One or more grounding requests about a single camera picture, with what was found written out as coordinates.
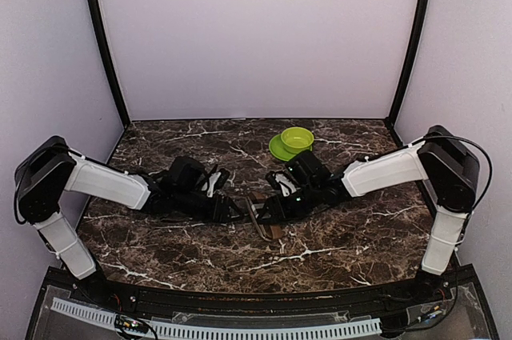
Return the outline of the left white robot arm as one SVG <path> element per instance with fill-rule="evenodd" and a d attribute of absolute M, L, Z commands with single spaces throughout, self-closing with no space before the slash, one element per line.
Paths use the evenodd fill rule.
<path fill-rule="evenodd" d="M 220 193 L 229 176 L 228 170 L 208 170 L 188 156 L 153 174 L 120 171 L 52 136 L 15 171 L 14 216 L 18 224 L 32 225 L 71 275 L 82 280 L 85 296 L 105 305 L 113 297 L 112 285 L 101 278 L 100 265 L 61 212 L 62 194 L 76 192 L 146 214 L 177 211 L 195 221 L 224 224 L 245 217 L 232 198 Z"/>

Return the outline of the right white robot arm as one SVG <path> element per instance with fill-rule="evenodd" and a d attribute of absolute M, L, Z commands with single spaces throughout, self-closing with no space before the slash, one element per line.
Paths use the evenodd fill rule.
<path fill-rule="evenodd" d="M 387 154 L 356 160 L 336 172 L 310 150 L 286 163 L 286 172 L 269 172 L 267 181 L 277 191 L 262 204 L 247 202 L 253 222 L 274 225 L 308 216 L 320 205 L 338 206 L 376 190 L 408 182 L 427 181 L 435 194 L 436 212 L 422 273 L 408 286 L 416 303 L 427 302 L 439 289 L 437 276 L 448 267 L 476 206 L 480 163 L 471 140 L 452 135 L 440 125 L 426 135 Z"/>

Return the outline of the green plate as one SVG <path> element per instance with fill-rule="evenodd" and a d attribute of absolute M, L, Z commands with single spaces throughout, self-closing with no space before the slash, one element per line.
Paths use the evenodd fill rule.
<path fill-rule="evenodd" d="M 275 158 L 277 158 L 281 161 L 284 161 L 284 162 L 288 162 L 293 157 L 295 157 L 296 155 L 298 155 L 299 153 L 301 153 L 303 151 L 306 151 L 306 150 L 312 151 L 313 146 L 310 145 L 307 148 L 301 149 L 297 152 L 291 152 L 291 151 L 288 151 L 288 149 L 286 148 L 286 145 L 282 141 L 281 135 L 276 134 L 275 136 L 272 137 L 272 139 L 269 142 L 269 150 L 270 150 L 270 153 Z"/>

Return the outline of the green bowl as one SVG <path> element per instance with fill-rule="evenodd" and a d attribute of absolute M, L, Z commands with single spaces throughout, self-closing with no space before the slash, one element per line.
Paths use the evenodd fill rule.
<path fill-rule="evenodd" d="M 309 150 L 314 143 L 314 135 L 306 128 L 293 126 L 281 132 L 282 144 L 287 152 L 297 154 Z"/>

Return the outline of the small circuit board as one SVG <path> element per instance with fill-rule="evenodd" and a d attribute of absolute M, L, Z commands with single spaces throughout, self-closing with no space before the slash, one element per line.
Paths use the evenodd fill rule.
<path fill-rule="evenodd" d="M 143 335 L 148 333 L 146 324 L 122 314 L 115 317 L 114 328 L 124 334 Z"/>

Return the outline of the left black frame post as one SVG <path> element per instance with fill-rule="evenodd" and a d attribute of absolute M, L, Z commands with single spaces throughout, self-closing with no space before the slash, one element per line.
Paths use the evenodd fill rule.
<path fill-rule="evenodd" d="M 110 46 L 106 36 L 106 30 L 102 19 L 102 11 L 99 0 L 87 0 L 90 18 L 98 46 L 103 69 L 114 100 L 116 111 L 124 128 L 131 124 L 128 109 L 122 96 L 122 90 L 114 68 L 114 61 L 110 52 Z"/>

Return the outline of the black frame post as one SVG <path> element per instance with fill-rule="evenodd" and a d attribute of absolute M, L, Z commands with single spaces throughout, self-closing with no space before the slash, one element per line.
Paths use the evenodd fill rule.
<path fill-rule="evenodd" d="M 417 56 L 424 21 L 426 17 L 429 0 L 417 0 L 413 22 L 411 26 L 409 41 L 406 48 L 405 57 L 402 64 L 401 73 L 399 75 L 397 88 L 391 103 L 390 111 L 385 119 L 390 129 L 395 128 L 398 116 L 400 114 L 402 104 L 405 100 L 407 87 L 414 68 L 414 62 Z"/>
<path fill-rule="evenodd" d="M 128 109 L 122 96 L 122 90 L 114 68 L 114 61 L 110 52 L 110 46 L 106 36 L 106 30 L 102 19 L 102 11 L 99 0 L 87 0 L 90 18 L 98 46 L 103 69 L 114 100 L 116 111 L 124 128 L 131 124 Z"/>

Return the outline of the black table front rail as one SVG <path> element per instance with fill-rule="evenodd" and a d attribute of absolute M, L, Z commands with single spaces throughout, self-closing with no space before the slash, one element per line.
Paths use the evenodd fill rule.
<path fill-rule="evenodd" d="M 454 273 L 420 276 L 377 286 L 308 293 L 228 294 L 165 290 L 122 282 L 70 280 L 71 295 L 127 314 L 169 318 L 173 314 L 272 316 L 346 311 L 350 316 L 392 316 L 423 303 L 447 302 Z"/>

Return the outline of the right black frame post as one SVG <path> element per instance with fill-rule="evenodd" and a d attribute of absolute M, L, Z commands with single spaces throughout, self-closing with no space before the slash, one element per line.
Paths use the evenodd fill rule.
<path fill-rule="evenodd" d="M 414 62 L 417 56 L 424 21 L 426 17 L 429 0 L 417 0 L 413 22 L 411 26 L 409 41 L 406 48 L 405 57 L 402 64 L 401 73 L 399 75 L 397 88 L 391 103 L 390 111 L 385 119 L 390 129 L 395 128 L 398 116 L 400 114 L 402 104 L 405 100 L 407 87 L 414 68 Z"/>

